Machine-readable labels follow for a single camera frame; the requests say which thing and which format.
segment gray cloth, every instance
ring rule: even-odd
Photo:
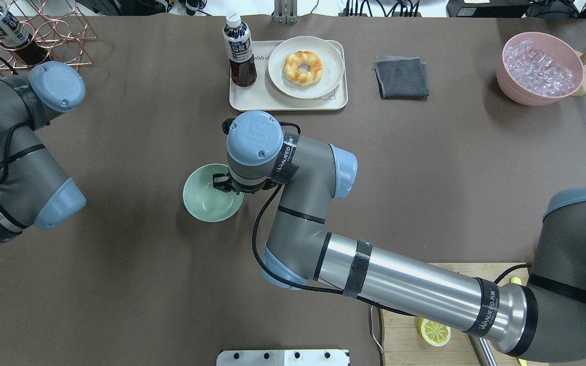
[[[383,56],[374,63],[383,99],[428,97],[426,63],[419,57]]]

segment donut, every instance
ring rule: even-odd
[[[300,65],[307,65],[309,71],[300,71]],[[284,76],[286,80],[299,86],[315,84],[323,77],[323,61],[311,51],[291,53],[284,62]]]

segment tabletop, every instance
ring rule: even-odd
[[[189,174],[225,163],[228,61],[220,17],[91,17],[86,98],[39,130],[87,206],[0,245],[0,364],[214,364],[228,349],[378,352],[369,306],[267,284],[250,250],[267,193],[204,223],[182,204]],[[523,31],[586,49],[586,20],[244,17],[253,40],[312,35],[345,50],[339,111],[274,112],[355,153],[351,194],[326,229],[426,262],[530,262],[556,192],[586,186],[586,97],[527,107],[495,80]],[[426,101],[382,100],[378,56],[419,56]],[[262,220],[262,247],[274,210]],[[586,364],[586,361],[573,363]]]

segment dark liquid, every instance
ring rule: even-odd
[[[232,82],[238,86],[251,86],[256,81],[256,67],[254,55],[244,63],[235,63],[230,60],[230,74]]]
[[[28,36],[28,43],[25,46],[21,46],[19,49],[13,51],[22,61],[28,66],[34,66],[47,61],[51,61],[49,56],[49,50],[40,47],[37,42]]]

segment lemon half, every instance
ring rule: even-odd
[[[451,339],[451,328],[425,318],[419,318],[417,331],[422,339],[435,347],[442,347]]]

